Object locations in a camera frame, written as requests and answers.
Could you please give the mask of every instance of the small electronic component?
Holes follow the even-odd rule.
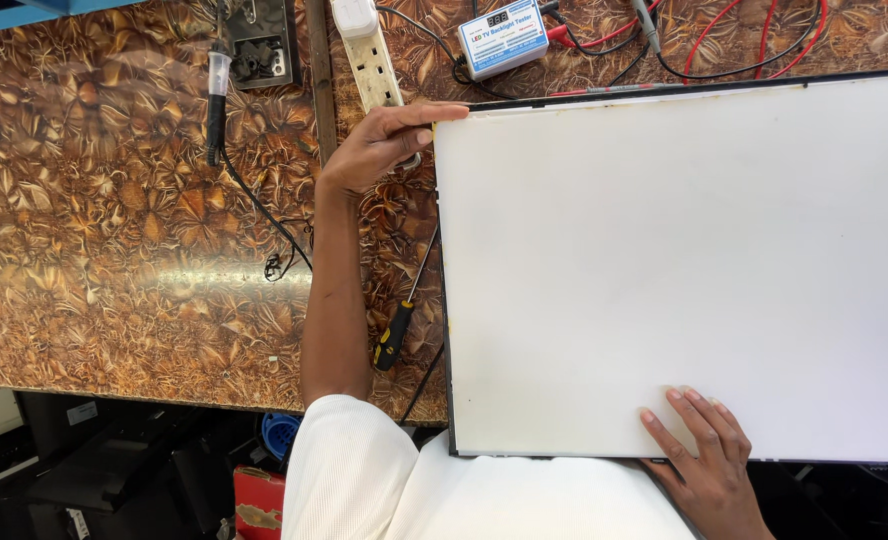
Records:
[[[457,34],[475,81],[542,57],[548,44],[536,0],[520,0],[486,13],[460,25]]]

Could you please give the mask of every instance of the soldering iron handle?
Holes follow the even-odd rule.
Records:
[[[227,124],[227,96],[207,96],[207,165],[220,164],[220,149],[224,146],[224,127]]]
[[[401,355],[403,336],[407,334],[407,326],[413,313],[414,305],[409,301],[402,301],[397,306],[397,313],[394,313],[394,318],[380,337],[378,350],[374,352],[374,366],[380,371],[389,370]]]

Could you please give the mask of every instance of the patterned brown tabletop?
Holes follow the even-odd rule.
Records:
[[[672,65],[683,67],[700,31],[728,3],[665,0],[659,28]],[[888,68],[888,0],[828,3],[824,36],[790,73]],[[459,49],[454,28],[470,18],[470,2],[389,5]],[[754,62],[769,5],[738,4],[706,39],[693,72]],[[813,9],[811,0],[780,0],[768,51],[793,43]],[[561,11],[587,39],[630,17],[626,1],[565,2]],[[151,0],[0,31],[0,386],[302,408],[298,370],[310,274],[298,264],[281,280],[264,279],[266,257],[289,250],[223,169],[204,162],[211,15],[212,6],[191,0]],[[405,99],[488,99],[451,80],[447,57],[429,38],[383,17]],[[300,2],[298,26],[306,66]],[[363,113],[343,45],[330,30],[343,137]],[[603,86],[641,47],[638,40],[587,57],[551,44],[544,58],[486,84],[520,96]],[[649,55],[621,82],[661,80],[674,81]],[[313,222],[319,173],[309,87],[233,92],[228,124],[237,169],[274,215],[297,220],[287,226],[308,248],[300,220]],[[713,127],[694,126],[700,129]],[[657,137],[673,144],[694,133]],[[423,166],[389,178],[361,203],[372,339],[409,289],[433,231],[433,188],[432,157],[425,155]],[[554,227],[560,209],[552,185],[547,195],[546,207],[534,212],[535,227]],[[443,339],[438,267],[435,248],[403,360],[374,375],[371,400],[395,418]],[[447,420],[440,367],[411,418]]]

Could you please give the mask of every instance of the white plug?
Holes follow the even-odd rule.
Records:
[[[344,40],[373,36],[380,28],[374,0],[333,0],[330,6]]]

